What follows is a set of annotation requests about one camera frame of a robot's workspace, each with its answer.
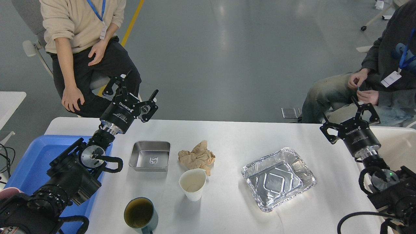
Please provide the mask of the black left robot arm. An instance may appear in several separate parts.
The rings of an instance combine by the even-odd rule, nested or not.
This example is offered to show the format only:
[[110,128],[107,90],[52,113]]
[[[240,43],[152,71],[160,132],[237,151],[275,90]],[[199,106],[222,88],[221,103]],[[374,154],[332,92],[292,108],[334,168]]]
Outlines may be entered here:
[[46,174],[50,179],[32,195],[19,192],[1,199],[2,234],[62,234],[68,222],[81,222],[78,234],[89,226],[85,216],[61,216],[67,206],[81,205],[101,187],[102,172],[117,173],[123,160],[106,155],[117,134],[125,134],[135,119],[149,121],[157,111],[156,89],[142,101],[127,91],[130,73],[110,77],[103,95],[113,95],[109,107],[100,117],[98,130],[85,142],[77,139],[50,162]]

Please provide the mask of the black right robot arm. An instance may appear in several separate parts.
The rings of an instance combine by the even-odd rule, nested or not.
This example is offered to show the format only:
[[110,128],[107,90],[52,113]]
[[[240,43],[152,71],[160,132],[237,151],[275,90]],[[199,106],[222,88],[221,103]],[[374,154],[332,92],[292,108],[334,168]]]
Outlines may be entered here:
[[415,172],[406,166],[392,171],[379,155],[380,142],[370,130],[370,124],[380,122],[372,104],[360,104],[351,98],[358,108],[355,116],[336,124],[324,116],[321,132],[331,144],[341,139],[356,162],[364,168],[358,177],[358,184],[377,212],[354,212],[344,216],[337,225],[341,233],[344,222],[354,216],[374,215],[384,217],[380,233],[388,228],[399,234],[414,234],[416,231],[416,181]]

